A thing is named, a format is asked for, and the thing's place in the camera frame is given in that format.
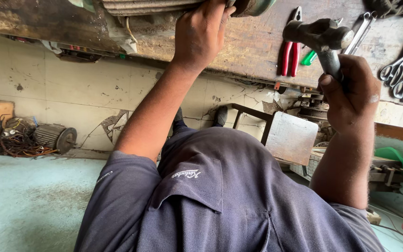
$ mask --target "screwdriver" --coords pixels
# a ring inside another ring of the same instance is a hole
[[[343,18],[334,21],[337,22],[337,25],[340,25],[341,21],[343,21]],[[316,52],[314,50],[311,50],[310,53],[308,53],[301,61],[301,65],[310,66],[312,62],[316,59],[316,56],[317,56]]]

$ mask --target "green dustpan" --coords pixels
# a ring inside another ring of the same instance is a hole
[[[391,160],[397,160],[402,163],[403,166],[403,157],[401,154],[394,148],[391,147],[384,147],[379,148],[374,151],[374,155],[381,158],[388,158]]]

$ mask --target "chair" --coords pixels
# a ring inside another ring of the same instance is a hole
[[[266,121],[261,143],[279,161],[289,164],[308,165],[310,152],[315,142],[318,125],[305,119],[280,111],[273,115],[233,103],[237,109],[234,129],[239,128],[244,114]]]

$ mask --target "right hand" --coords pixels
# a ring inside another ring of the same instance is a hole
[[[364,58],[339,54],[339,60],[344,77],[350,80],[349,92],[344,93],[342,85],[330,75],[318,80],[318,90],[329,103],[327,119],[339,134],[364,135],[366,130],[374,129],[381,82],[372,75]]]
[[[223,46],[229,15],[236,7],[225,8],[226,0],[206,0],[196,10],[182,15],[175,27],[175,55],[172,65],[199,74],[214,60]]]

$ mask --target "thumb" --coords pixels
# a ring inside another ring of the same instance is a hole
[[[228,17],[229,17],[229,15],[233,14],[235,11],[236,11],[235,6],[225,8],[225,10],[223,11],[222,19],[220,21],[219,34],[217,37],[217,41],[222,41],[222,44],[223,44],[223,36],[225,35],[225,27],[227,25]]]
[[[323,74],[318,82],[330,106],[343,107],[349,104],[342,85],[331,75]]]

